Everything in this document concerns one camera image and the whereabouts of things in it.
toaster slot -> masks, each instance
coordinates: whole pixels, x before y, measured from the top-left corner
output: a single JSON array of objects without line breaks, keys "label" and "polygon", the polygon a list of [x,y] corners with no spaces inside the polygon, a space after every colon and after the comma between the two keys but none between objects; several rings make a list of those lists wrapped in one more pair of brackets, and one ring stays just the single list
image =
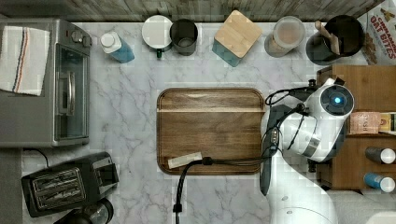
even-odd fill
[{"label": "toaster slot", "polygon": [[85,199],[84,188],[78,168],[33,180],[37,207],[48,209]]}]

toaster oven handle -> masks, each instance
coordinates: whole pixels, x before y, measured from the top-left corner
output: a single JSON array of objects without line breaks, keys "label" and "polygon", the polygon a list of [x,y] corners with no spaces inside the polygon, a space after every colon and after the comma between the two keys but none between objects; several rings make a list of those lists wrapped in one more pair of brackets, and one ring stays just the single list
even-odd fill
[{"label": "toaster oven handle", "polygon": [[76,79],[74,72],[68,72],[67,116],[74,116],[76,104]]}]

black toaster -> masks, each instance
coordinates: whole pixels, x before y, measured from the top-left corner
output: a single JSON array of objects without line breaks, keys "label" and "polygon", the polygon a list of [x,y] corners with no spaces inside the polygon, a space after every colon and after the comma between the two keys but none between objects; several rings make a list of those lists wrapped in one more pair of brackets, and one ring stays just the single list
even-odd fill
[{"label": "black toaster", "polygon": [[66,161],[21,179],[31,217],[95,203],[117,186],[116,165],[107,152]]}]

wooden cabinet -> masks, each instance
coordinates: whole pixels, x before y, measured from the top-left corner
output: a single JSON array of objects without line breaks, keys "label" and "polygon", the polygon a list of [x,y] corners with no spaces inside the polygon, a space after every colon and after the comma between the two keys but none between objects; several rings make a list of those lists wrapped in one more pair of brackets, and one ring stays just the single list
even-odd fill
[{"label": "wooden cabinet", "polygon": [[[318,71],[317,83],[328,77],[341,78],[355,98],[354,111],[396,111],[396,66],[332,65]],[[319,164],[318,181],[332,189],[368,189],[368,172],[396,179],[396,164],[376,164],[366,159],[367,147],[396,149],[396,136],[384,133],[348,135],[335,158]]]}]

blue label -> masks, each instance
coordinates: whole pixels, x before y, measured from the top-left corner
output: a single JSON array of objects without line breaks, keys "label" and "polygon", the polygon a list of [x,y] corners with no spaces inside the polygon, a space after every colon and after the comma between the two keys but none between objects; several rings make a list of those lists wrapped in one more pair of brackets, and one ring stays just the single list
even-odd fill
[{"label": "blue label", "polygon": [[384,176],[382,175],[376,175],[373,173],[367,173],[364,176],[364,183],[366,183],[366,185],[375,188],[375,189],[381,189],[381,180],[384,178]]},{"label": "blue label", "polygon": [[121,48],[117,49],[114,52],[111,52],[110,55],[120,63],[128,63],[134,59],[134,53],[123,39],[120,38],[120,41]]}]

